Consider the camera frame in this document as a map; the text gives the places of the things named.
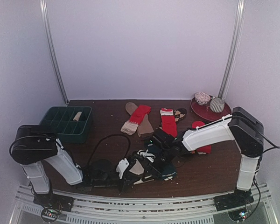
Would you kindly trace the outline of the cream brown striped sock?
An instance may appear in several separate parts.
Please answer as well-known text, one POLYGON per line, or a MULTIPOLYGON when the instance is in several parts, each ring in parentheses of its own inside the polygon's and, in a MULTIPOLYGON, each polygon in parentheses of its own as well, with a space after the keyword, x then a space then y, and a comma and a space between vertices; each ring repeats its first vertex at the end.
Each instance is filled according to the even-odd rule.
POLYGON ((133 185, 154 181, 152 175, 145 173, 145 169, 137 159, 135 160, 135 164, 129 169, 129 172, 139 177, 139 180, 134 181, 133 185))

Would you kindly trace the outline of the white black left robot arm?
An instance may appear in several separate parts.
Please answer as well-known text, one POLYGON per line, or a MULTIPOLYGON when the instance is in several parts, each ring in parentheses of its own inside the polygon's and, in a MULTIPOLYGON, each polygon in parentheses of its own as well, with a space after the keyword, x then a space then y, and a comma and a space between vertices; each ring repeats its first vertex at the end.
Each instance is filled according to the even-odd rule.
POLYGON ((32 184, 34 194, 39 195, 47 207, 54 207, 58 198, 52 193, 51 181, 44 171, 43 161, 49 163, 71 186, 118 187, 123 191, 140 180, 140 175, 135 173, 139 164, 128 158, 122 159, 115 168, 106 159, 89 161, 84 167, 79 166, 49 126, 18 127, 9 154, 21 165, 32 184))

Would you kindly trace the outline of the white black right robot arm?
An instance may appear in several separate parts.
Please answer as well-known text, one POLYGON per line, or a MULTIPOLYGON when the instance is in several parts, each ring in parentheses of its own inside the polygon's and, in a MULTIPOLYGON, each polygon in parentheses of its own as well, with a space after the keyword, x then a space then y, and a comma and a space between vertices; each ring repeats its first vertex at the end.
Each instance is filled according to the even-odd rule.
POLYGON ((231 114, 196 128, 189 128, 173 137, 163 130, 156 130, 152 144, 160 151, 138 151, 137 154, 149 161, 151 175, 161 176, 166 164, 177 155, 189 154, 204 146, 224 141, 234 141, 241 153, 236 191, 230 195, 230 202, 240 206, 247 198, 260 157, 264 152, 264 128, 260 121, 241 107, 233 109, 231 114))

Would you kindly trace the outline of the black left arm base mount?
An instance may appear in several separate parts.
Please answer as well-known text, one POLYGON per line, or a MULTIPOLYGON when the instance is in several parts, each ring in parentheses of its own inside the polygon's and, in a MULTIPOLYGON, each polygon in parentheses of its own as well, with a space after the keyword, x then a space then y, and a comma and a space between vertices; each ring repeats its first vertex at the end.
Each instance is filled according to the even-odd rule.
POLYGON ((71 212, 74 198, 70 196, 57 195, 54 193, 40 195, 35 193, 33 202, 44 208, 71 212))

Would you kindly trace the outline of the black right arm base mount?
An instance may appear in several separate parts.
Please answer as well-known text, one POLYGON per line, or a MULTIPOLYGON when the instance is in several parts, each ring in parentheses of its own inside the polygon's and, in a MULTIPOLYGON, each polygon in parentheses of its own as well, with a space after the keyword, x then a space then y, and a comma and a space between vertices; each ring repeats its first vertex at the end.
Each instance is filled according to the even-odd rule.
POLYGON ((238 189, 236 189, 233 193, 216 196, 213 200, 217 211, 229 210, 254 202, 254 198, 250 190, 242 191, 238 189))

